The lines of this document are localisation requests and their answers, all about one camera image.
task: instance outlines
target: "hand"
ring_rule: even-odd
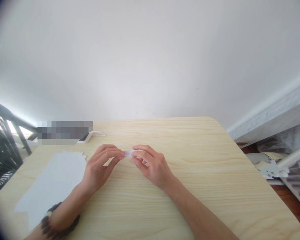
[[[114,158],[111,160],[109,165],[104,166],[109,158],[112,157]],[[124,159],[124,152],[118,149],[115,145],[100,146],[87,162],[83,179],[79,183],[80,189],[85,194],[92,196],[105,184],[113,168],[122,159]]]
[[[131,160],[155,186],[165,191],[167,187],[176,181],[177,178],[172,174],[162,153],[157,153],[152,147],[146,145],[136,145],[132,148],[134,150],[143,150],[133,152]]]

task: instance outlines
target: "wooden table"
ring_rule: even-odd
[[[87,144],[39,146],[0,191],[0,222],[14,239],[27,235],[27,214],[14,205],[50,158],[62,150],[89,159],[101,144],[122,150],[147,144],[164,153],[181,182],[240,239],[300,239],[300,224],[221,125],[209,117],[95,122]],[[171,200],[122,160],[90,199],[69,239],[194,239]]]

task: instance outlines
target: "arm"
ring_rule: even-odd
[[[62,231],[72,225],[90,197],[105,184],[113,168],[124,158],[123,155],[124,152],[114,145],[102,145],[96,150],[87,162],[82,181],[49,217],[51,229]],[[114,158],[109,165],[104,166],[112,157]],[[52,237],[47,238],[47,234],[42,234],[39,224],[25,240],[44,240]]]
[[[196,239],[233,239],[236,235],[172,174],[162,153],[150,146],[133,147],[132,161],[143,175],[174,202]]]

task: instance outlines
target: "white paper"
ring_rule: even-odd
[[[62,202],[82,180],[86,156],[80,152],[56,153],[15,205],[15,212],[28,212],[29,232],[53,205]]]
[[[130,151],[124,151],[124,156],[125,157],[132,157],[131,153],[135,152],[135,150],[130,150]]]

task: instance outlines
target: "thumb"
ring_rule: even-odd
[[[149,169],[146,165],[144,165],[139,158],[133,157],[131,160],[134,162],[134,164],[139,168],[139,170],[142,172],[144,176],[148,175]]]

